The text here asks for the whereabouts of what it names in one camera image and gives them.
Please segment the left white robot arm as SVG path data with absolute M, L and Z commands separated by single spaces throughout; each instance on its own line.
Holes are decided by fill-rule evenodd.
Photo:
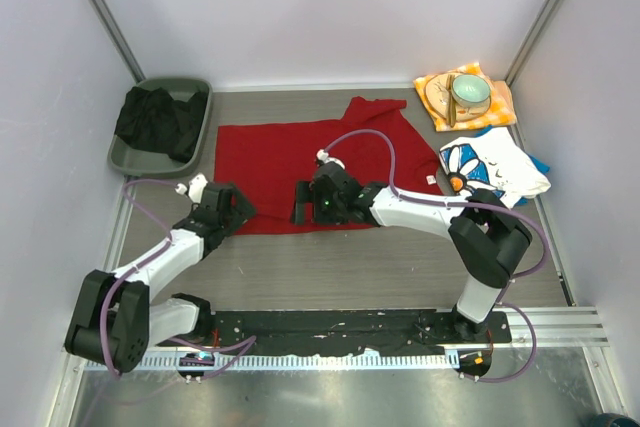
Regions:
M 153 301 L 243 227 L 256 209 L 236 185 L 202 175 L 177 185 L 176 191 L 191 207 L 159 244 L 112 272 L 93 270 L 85 276 L 64 341 L 67 353 L 120 375 L 162 342 L 179 338 L 200 346 L 211 338 L 208 301 L 183 293 L 161 304 Z

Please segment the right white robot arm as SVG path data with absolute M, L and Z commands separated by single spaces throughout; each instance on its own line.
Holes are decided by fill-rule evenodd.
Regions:
M 468 277 L 445 335 L 436 338 L 440 342 L 472 342 L 488 330 L 489 316 L 532 241 L 523 223 L 486 189 L 457 201 L 384 182 L 362 185 L 336 162 L 296 183 L 290 222 L 402 227 L 449 239 Z

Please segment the white daisy print t-shirt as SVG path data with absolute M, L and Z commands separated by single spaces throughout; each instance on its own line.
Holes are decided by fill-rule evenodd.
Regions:
M 551 187 L 546 176 L 549 168 L 518 147 L 505 127 L 458 137 L 440 148 L 439 160 L 455 194 L 468 197 L 485 189 L 508 208 Z

